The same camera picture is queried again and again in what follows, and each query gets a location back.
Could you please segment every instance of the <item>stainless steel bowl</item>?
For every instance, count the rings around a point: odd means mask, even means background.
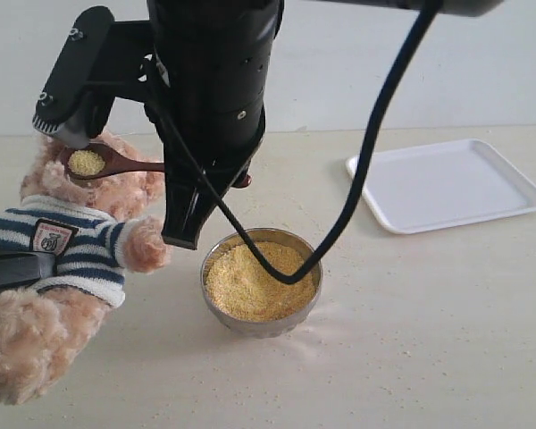
[[[304,259],[307,259],[314,250],[312,247],[290,232],[271,229],[271,228],[256,228],[247,231],[248,235],[254,242],[271,241],[295,249]],[[224,255],[226,252],[235,248],[236,246],[244,244],[244,240],[235,233],[226,237],[219,243],[217,243],[213,249],[208,253],[203,262],[200,278],[201,288],[205,297],[208,308],[213,312],[216,318],[229,329],[247,337],[253,338],[273,338],[282,335],[283,333],[293,330],[296,326],[304,322],[314,308],[315,303],[320,298],[322,292],[322,263],[318,263],[312,270],[315,294],[310,302],[293,315],[289,315],[282,319],[273,320],[270,322],[247,322],[244,320],[236,319],[230,315],[227,315],[221,311],[210,299],[206,291],[206,278],[208,272],[213,266],[214,262]]]

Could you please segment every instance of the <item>badge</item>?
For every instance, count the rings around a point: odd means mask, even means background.
[[[78,229],[72,226],[40,219],[36,222],[30,247],[34,252],[54,253],[60,256],[77,232]]]

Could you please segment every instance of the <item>white tray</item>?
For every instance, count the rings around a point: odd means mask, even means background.
[[[352,179],[357,159],[347,161]],[[376,152],[363,196],[379,223],[396,234],[536,212],[536,185],[477,139]]]

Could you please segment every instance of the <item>striped sweater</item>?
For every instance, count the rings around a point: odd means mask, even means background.
[[[31,196],[21,208],[0,213],[0,250],[56,254],[57,275],[36,282],[34,290],[67,285],[119,307],[127,268],[123,244],[137,222],[117,222],[96,209]]]

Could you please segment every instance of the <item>white table surface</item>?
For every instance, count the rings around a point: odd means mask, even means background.
[[[253,185],[226,200],[246,227],[317,245],[362,136],[268,135]],[[536,182],[536,127],[384,131],[377,150],[472,137]],[[128,139],[160,151],[155,136]],[[0,209],[17,205],[35,147],[0,138]],[[41,400],[0,406],[0,428],[536,429],[536,214],[402,237],[362,200],[324,258],[314,312],[263,341],[229,332],[201,297],[203,256],[232,232],[215,213],[199,250],[129,275],[125,304],[71,371]]]

